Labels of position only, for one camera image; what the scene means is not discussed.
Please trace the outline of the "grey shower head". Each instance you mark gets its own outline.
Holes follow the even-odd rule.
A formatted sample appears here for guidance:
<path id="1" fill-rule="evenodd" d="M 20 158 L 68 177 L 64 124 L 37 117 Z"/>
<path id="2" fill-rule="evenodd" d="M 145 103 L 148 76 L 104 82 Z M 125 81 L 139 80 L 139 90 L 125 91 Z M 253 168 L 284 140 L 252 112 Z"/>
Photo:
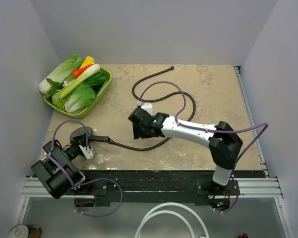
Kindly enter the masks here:
<path id="1" fill-rule="evenodd" d="M 108 136 L 99 136 L 99 135 L 94 135 L 93 134 L 93 129 L 91 127 L 80 127 L 78 129 L 76 129 L 75 131 L 73 131 L 70 135 L 71 137 L 75 137 L 75 136 L 79 136 L 79 135 L 83 135 L 83 134 L 87 134 L 88 135 L 88 145 L 89 142 L 104 142 L 104 143 L 109 143 L 112 144 L 113 141 L 110 139 L 110 137 Z"/>

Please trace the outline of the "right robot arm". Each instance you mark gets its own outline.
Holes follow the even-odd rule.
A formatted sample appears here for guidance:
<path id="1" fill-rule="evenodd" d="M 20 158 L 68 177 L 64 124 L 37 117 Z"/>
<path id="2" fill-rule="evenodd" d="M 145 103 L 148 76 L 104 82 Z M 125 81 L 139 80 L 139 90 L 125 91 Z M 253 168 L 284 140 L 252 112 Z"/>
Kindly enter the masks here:
<path id="1" fill-rule="evenodd" d="M 172 137 L 209 148 L 216 165 L 211 183 L 212 191 L 222 195 L 229 189 L 228 181 L 243 141 L 228 123 L 220 121 L 218 124 L 198 124 L 164 113 L 153 116 L 141 107 L 137 107 L 128 119 L 132 122 L 135 139 Z"/>

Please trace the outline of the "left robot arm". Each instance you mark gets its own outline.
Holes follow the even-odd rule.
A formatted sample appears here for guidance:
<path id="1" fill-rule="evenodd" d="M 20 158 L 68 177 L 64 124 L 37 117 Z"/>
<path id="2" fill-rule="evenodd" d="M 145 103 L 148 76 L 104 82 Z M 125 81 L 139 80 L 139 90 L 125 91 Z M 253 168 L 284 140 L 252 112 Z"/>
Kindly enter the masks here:
<path id="1" fill-rule="evenodd" d="M 50 141 L 43 146 L 45 157 L 31 166 L 34 175 L 53 198 L 59 199 L 70 189 L 76 189 L 81 194 L 92 191 L 93 182 L 72 163 L 73 159 L 82 155 L 80 146 L 85 142 L 85 133 L 72 136 L 71 145 L 66 149 L 62 149 L 58 140 Z"/>

